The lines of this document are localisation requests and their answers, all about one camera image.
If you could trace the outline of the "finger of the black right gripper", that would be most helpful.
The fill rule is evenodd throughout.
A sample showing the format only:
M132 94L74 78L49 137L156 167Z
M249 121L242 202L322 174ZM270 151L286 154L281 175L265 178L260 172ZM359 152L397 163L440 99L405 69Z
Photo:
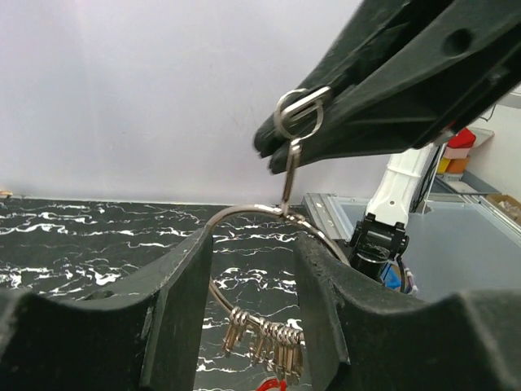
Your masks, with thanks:
M400 153L475 121L520 82L517 1L364 1L300 83L327 88L300 162Z
M378 155L421 147L454 119L431 97L435 59L451 1L364 1L299 84L331 88L317 133L313 115L288 130L304 135L305 155Z

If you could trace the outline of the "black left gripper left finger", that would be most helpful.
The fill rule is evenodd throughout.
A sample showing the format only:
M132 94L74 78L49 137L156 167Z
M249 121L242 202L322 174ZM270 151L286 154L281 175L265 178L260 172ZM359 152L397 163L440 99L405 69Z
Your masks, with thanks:
M192 389L212 250L200 228L77 301L2 290L2 389Z

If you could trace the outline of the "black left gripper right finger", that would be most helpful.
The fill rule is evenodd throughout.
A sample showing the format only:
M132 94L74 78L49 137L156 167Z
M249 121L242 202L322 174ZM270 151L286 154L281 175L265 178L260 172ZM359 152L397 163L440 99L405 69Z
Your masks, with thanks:
M293 255L314 389L519 389L519 290L428 303L376 283L309 235Z

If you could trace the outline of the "large silver keyring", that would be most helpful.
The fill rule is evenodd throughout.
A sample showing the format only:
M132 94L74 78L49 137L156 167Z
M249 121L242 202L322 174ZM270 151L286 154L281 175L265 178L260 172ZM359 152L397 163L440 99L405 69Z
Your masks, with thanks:
M279 208L261 204L231 206L212 216L207 225L217 244L213 253L220 260L230 257L225 266L217 268L217 276L210 279L209 291L227 312L236 306L252 305L250 328L265 318L302 331L296 319L282 318L296 308L287 303L290 296L296 295L290 255L297 233L317 239L329 254L348 263L339 246L298 213L282 215Z

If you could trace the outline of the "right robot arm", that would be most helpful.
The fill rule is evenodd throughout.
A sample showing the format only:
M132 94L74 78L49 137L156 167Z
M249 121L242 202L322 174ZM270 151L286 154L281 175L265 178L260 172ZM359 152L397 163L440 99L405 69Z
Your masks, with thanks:
M435 145L520 82L517 1L364 1L313 71L278 102L254 146L279 174L386 155L350 240L349 263L378 278L399 260L410 205Z

